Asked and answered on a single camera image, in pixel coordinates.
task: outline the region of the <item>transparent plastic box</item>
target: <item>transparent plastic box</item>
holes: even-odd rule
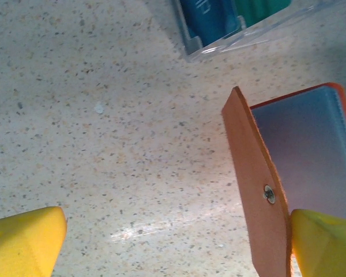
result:
[[[218,2],[225,0],[211,1],[214,1],[212,3],[217,4]],[[210,4],[210,0],[172,0],[174,13],[182,37],[184,55],[188,61],[209,58],[213,55],[226,51],[281,38],[283,36],[281,32],[282,28],[295,24],[324,8],[331,8],[344,0],[288,0],[288,3],[287,0],[283,0],[284,8],[279,5],[280,1],[277,2],[277,0],[229,1],[234,9],[235,22],[232,22],[232,25],[236,26],[236,30],[226,33],[224,36],[221,36],[214,42],[209,44],[206,43],[205,45],[205,40],[202,40],[200,36],[196,35],[192,31],[192,28],[190,28],[187,24],[188,12],[187,7],[184,6],[187,6],[187,3],[191,2],[191,5],[196,5],[195,8],[200,9],[202,14],[210,9],[215,9],[216,7]],[[243,3],[254,3],[255,5],[260,5],[260,7],[263,5],[264,7],[264,5],[269,5],[270,2],[272,2],[273,5],[278,5],[277,8],[279,11],[265,17],[265,19],[259,22],[256,22],[256,20],[253,20],[253,18],[249,16],[246,16],[244,10],[241,10],[241,8],[238,9],[238,5],[236,6],[236,3],[240,3],[241,5]],[[249,9],[248,12],[253,12],[256,14],[258,11],[252,8]],[[204,25],[202,26],[203,28],[212,27],[208,20],[206,22],[203,21],[202,24]]]

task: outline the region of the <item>floor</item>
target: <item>floor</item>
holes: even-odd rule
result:
[[[346,87],[346,4],[286,30],[187,63],[168,0],[0,1],[0,218],[63,208],[54,277],[257,276],[221,108]]]

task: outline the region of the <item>screw head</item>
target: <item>screw head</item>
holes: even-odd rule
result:
[[[265,185],[263,197],[264,199],[267,199],[267,201],[271,204],[274,204],[276,202],[276,196],[274,195],[274,192],[269,185]]]

